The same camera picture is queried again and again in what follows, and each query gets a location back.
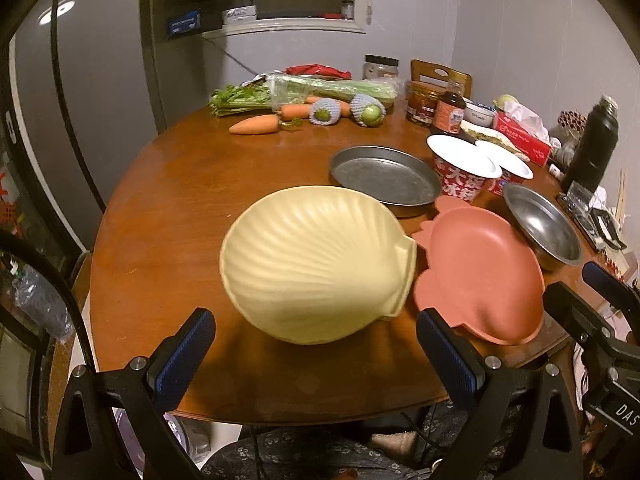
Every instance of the wooden table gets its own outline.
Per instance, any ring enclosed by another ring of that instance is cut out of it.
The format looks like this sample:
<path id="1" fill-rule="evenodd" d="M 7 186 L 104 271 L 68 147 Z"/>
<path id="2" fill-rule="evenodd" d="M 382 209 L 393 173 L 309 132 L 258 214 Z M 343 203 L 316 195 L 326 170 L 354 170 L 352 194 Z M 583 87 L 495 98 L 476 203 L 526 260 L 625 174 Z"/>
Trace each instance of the wooden table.
<path id="1" fill-rule="evenodd" d="M 266 136 L 232 136 L 238 118 L 185 117 L 148 145 L 119 183 L 102 220 L 91 276 L 91 322 L 101 370 L 150 355 L 197 306 L 213 312 L 216 339 L 179 412 L 223 422 L 317 424 L 378 415 L 446 398 L 415 338 L 417 309 L 377 321 L 343 340 L 294 346 L 248 322 L 225 294 L 218 252 L 238 215 L 259 198 L 292 186 L 328 184 L 330 157 L 357 144 L 381 144 L 431 164 L 427 130 L 404 107 L 376 129 L 342 119 Z M 531 187 L 553 198 L 558 183 L 531 164 Z M 501 198 L 482 192 L 476 205 L 505 214 Z M 425 218 L 402 220 L 408 234 Z M 594 258 L 583 242 L 584 260 Z M 425 268 L 418 252 L 418 271 Z M 602 298 L 580 267 L 545 273 L 563 280 L 594 307 Z M 469 336 L 479 351 L 519 366 L 566 338 L 549 316 L 522 346 L 495 346 Z"/>

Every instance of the stainless steel bowl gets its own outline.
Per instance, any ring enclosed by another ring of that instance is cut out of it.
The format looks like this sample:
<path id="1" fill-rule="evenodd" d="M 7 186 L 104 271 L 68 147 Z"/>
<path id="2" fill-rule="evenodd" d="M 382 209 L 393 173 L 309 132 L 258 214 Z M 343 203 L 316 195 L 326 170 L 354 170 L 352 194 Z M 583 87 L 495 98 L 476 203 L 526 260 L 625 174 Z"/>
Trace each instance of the stainless steel bowl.
<path id="1" fill-rule="evenodd" d="M 333 182 L 372 196 L 399 218 L 427 211 L 442 191 L 438 175 L 405 152 L 385 146 L 353 146 L 334 155 Z"/>
<path id="2" fill-rule="evenodd" d="M 502 190 L 509 211 L 520 225 L 540 267 L 558 270 L 582 261 L 582 246 L 574 226 L 549 200 L 520 184 Z"/>

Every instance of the bottle label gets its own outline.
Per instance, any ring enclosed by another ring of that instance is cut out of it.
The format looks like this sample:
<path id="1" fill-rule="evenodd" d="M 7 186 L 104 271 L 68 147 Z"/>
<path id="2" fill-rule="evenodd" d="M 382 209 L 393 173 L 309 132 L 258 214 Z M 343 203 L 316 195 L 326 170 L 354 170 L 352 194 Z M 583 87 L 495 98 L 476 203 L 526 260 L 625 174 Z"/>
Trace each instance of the bottle label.
<path id="1" fill-rule="evenodd" d="M 462 108 L 440 101 L 433 118 L 433 125 L 444 132 L 456 134 L 460 131 L 460 123 L 464 114 L 465 111 Z"/>

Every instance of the white wall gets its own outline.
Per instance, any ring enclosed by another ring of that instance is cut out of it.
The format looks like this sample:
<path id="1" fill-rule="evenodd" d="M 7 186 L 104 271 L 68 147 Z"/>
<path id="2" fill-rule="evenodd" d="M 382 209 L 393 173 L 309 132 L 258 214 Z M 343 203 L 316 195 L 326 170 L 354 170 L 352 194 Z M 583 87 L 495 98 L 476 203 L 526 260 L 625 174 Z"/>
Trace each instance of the white wall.
<path id="1" fill-rule="evenodd" d="M 373 0 L 366 34 L 327 31 L 258 32 L 219 38 L 216 44 L 256 72 L 321 63 L 362 78 L 365 54 L 400 60 L 409 78 L 414 57 L 450 65 L 459 0 Z M 238 84 L 252 76 L 207 41 L 203 42 L 207 91 Z"/>
<path id="2" fill-rule="evenodd" d="M 473 76 L 475 100 L 513 94 L 549 127 L 561 110 L 586 115 L 611 95 L 620 141 L 603 184 L 614 202 L 620 167 L 627 170 L 625 231 L 639 246 L 640 191 L 631 183 L 640 182 L 640 66 L 597 0 L 460 0 L 452 65 Z"/>

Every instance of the black thermos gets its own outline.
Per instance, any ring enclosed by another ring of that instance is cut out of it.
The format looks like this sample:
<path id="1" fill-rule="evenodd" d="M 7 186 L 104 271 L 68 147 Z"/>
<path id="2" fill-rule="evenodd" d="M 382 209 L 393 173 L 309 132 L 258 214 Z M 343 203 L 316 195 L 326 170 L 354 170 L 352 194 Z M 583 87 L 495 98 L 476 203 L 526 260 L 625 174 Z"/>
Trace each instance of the black thermos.
<path id="1" fill-rule="evenodd" d="M 562 191 L 566 193 L 573 182 L 578 182 L 595 193 L 617 143 L 618 105 L 611 97 L 602 96 L 587 117 L 574 159 L 560 183 Z"/>

